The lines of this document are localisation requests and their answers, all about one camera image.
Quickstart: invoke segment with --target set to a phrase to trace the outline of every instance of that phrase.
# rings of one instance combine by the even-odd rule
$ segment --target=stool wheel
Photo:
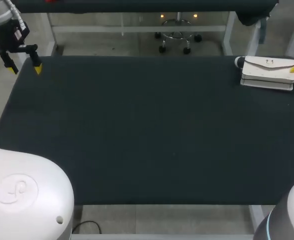
[[[190,47],[185,47],[184,49],[183,49],[183,54],[190,54],[191,53],[191,48]]]
[[[166,52],[166,47],[165,46],[159,46],[159,52],[161,54],[163,54],[164,52]]]
[[[155,39],[160,39],[162,37],[161,32],[155,32]]]
[[[197,34],[195,36],[193,36],[193,39],[195,40],[196,43],[200,43],[203,40],[202,35]]]

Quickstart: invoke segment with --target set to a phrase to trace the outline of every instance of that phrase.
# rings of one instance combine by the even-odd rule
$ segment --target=black tabletop
[[[27,60],[0,148],[45,157],[91,204],[276,204],[294,185],[294,90],[240,85],[235,57]]]
[[[279,0],[13,0],[22,13],[237,12],[244,25],[269,16]]]

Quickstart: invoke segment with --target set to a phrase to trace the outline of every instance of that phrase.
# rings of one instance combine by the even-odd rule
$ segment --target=stool
[[[188,20],[182,19],[182,12],[177,12],[177,17],[176,18],[164,21],[161,25],[165,26],[168,23],[174,23],[176,26],[180,26],[182,24],[192,25]],[[183,49],[183,53],[186,54],[186,55],[191,53],[191,47],[190,47],[191,42],[190,42],[189,39],[192,36],[194,37],[194,41],[197,42],[197,43],[200,43],[203,40],[203,38],[202,38],[202,36],[200,34],[191,33],[191,34],[185,35],[181,31],[178,31],[178,32],[173,31],[169,35],[167,35],[166,33],[161,33],[161,32],[156,32],[155,33],[155,38],[156,39],[160,39],[162,36],[164,37],[164,40],[162,41],[162,45],[159,46],[159,52],[161,54],[166,52],[166,41],[168,39],[185,40],[186,41],[186,47]]]

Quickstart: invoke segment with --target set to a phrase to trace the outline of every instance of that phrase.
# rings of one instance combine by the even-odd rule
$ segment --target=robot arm
[[[29,54],[37,74],[42,71],[42,62],[36,52],[38,46],[25,45],[29,33],[27,24],[11,0],[0,0],[0,57],[4,66],[15,74],[18,69],[8,52]]]
[[[69,240],[73,211],[72,184],[59,166],[0,149],[0,240]]]

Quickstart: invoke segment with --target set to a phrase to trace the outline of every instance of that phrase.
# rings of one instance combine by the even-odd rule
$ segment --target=gray floor
[[[224,24],[226,13],[185,13],[184,17],[204,25]],[[151,23],[158,25],[159,13],[142,14],[142,25]],[[125,25],[137,24],[139,14],[124,14]],[[24,14],[32,30],[27,43],[39,45],[39,53],[44,53],[46,39],[38,14]],[[98,14],[53,14],[54,24],[75,25],[113,25],[119,24],[119,13]],[[294,0],[282,0],[271,13],[268,21],[267,36],[258,54],[261,56],[281,56],[285,53],[289,39],[294,30]],[[235,55],[245,54],[251,28],[242,26],[237,20],[232,33],[231,46]],[[89,56],[160,56],[158,46],[161,41],[155,40],[152,33],[125,34],[119,33],[84,33],[58,34],[57,41],[64,45],[64,55]],[[192,43],[191,56],[219,56],[222,54],[221,33],[204,33],[204,41]],[[184,45],[170,42],[167,56],[183,56]],[[0,116],[8,100],[16,77],[9,73],[0,60]],[[272,206],[264,206],[264,214]],[[114,205],[84,206],[76,208],[75,222],[95,220],[105,234],[252,234],[250,214],[247,206],[221,205]],[[80,229],[80,233],[97,233],[96,226],[88,224]]]

